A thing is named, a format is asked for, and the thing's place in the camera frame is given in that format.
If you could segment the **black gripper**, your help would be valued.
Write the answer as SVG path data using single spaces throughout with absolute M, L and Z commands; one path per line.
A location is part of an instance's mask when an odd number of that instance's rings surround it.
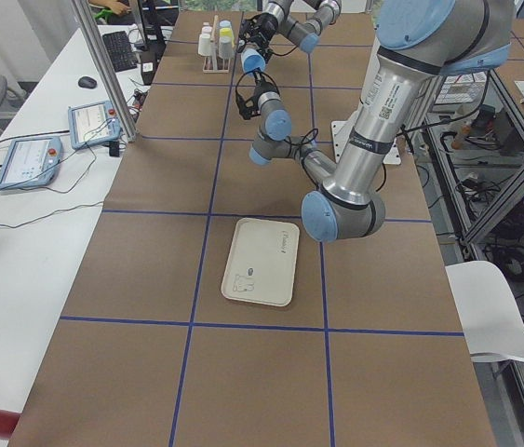
M 275 16 L 261 13 L 250 19 L 243 19 L 238 33 L 238 50 L 243 51 L 247 45 L 265 51 L 275 35 Z
M 261 114 L 260 99 L 265 93 L 275 93 L 275 83 L 268 80 L 263 71 L 256 69 L 252 72 L 255 81 L 253 95 L 242 104 L 242 116 L 259 116 Z

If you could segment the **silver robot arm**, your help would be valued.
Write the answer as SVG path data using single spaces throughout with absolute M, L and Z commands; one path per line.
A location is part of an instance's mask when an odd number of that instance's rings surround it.
M 316 241 L 376 232 L 385 206 L 372 186 L 422 84 L 502 65 L 515 17 L 511 1 L 385 1 L 376 20 L 379 69 L 354 113 L 337 162 L 308 137 L 290 134 L 290 117 L 275 90 L 257 92 L 262 115 L 249 157 L 298 161 L 316 184 L 302 201 L 302 223 Z
M 291 13 L 291 1 L 268 1 L 257 15 L 243 19 L 237 38 L 237 51 L 252 48 L 268 59 L 275 54 L 272 40 L 280 34 L 295 47 L 311 53 L 320 35 L 340 17 L 342 2 L 337 0 L 306 1 L 315 12 L 306 21 L 297 20 Z

